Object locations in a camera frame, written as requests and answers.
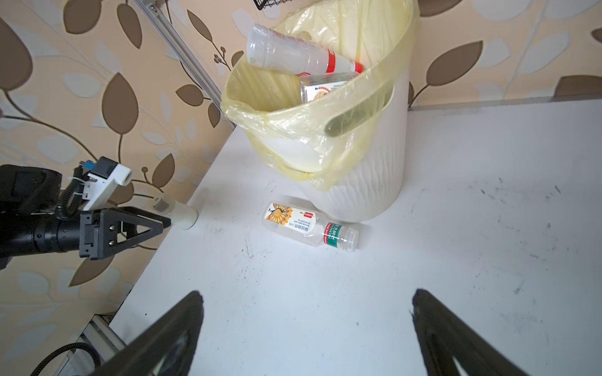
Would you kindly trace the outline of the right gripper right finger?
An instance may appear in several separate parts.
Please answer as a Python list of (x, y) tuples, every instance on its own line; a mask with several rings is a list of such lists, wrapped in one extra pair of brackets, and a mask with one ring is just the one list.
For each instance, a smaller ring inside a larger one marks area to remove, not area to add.
[(429, 291), (412, 297), (412, 321), (429, 375), (524, 375)]

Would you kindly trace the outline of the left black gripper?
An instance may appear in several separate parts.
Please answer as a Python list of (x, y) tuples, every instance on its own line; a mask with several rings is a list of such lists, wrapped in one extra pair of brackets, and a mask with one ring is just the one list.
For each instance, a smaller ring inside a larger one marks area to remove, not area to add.
[[(116, 249), (134, 248), (161, 235), (172, 225), (170, 218), (151, 211), (132, 206), (116, 208), (119, 221), (134, 225), (126, 228), (113, 225), (112, 230), (124, 240), (116, 238), (113, 249), (105, 245), (96, 254), (91, 244), (80, 250), (82, 237), (91, 235), (100, 221), (93, 219), (91, 228), (87, 229), (80, 224), (87, 216), (79, 211), (65, 219), (58, 217), (61, 183), (62, 175), (50, 169), (1, 166), (1, 269), (6, 269), (17, 256), (26, 255), (77, 251), (82, 258), (111, 259), (118, 253)], [(139, 233), (136, 226), (147, 229)]]

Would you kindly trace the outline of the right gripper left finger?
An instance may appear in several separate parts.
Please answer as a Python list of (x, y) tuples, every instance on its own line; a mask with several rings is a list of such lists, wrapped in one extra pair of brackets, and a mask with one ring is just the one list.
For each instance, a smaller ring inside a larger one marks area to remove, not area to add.
[(93, 374), (188, 375), (203, 319), (203, 298), (192, 291)]

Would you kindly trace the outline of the orange label clear bottle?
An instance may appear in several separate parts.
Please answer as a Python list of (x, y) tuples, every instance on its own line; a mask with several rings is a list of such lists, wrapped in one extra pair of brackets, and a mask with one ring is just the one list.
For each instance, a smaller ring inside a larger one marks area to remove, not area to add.
[(262, 214), (262, 223), (268, 230), (315, 247), (329, 246), (355, 252), (359, 231), (335, 222), (324, 213), (313, 209), (270, 202)]

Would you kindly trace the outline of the pink label clear bottle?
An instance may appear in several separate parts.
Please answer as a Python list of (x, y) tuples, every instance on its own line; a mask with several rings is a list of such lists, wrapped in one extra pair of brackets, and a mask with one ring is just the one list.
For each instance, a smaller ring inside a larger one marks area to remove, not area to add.
[(253, 26), (247, 37), (246, 59), (254, 67), (296, 76), (361, 74), (364, 70), (362, 64), (322, 45), (258, 24)]

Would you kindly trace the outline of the green cap square bottle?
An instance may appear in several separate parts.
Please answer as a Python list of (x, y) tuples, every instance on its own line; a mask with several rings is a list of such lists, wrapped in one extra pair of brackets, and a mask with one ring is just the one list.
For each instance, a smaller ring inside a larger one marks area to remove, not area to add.
[(303, 103), (309, 103), (344, 86), (356, 78), (357, 72), (330, 73), (324, 75), (302, 74), (299, 78), (300, 98)]

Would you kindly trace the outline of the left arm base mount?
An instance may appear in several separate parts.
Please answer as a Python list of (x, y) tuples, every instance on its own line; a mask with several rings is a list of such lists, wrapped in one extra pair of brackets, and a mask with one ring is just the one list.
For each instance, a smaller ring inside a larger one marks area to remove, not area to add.
[(125, 343), (110, 328), (114, 314), (94, 315), (72, 343), (61, 346), (45, 357), (31, 375), (89, 375), (106, 363)]

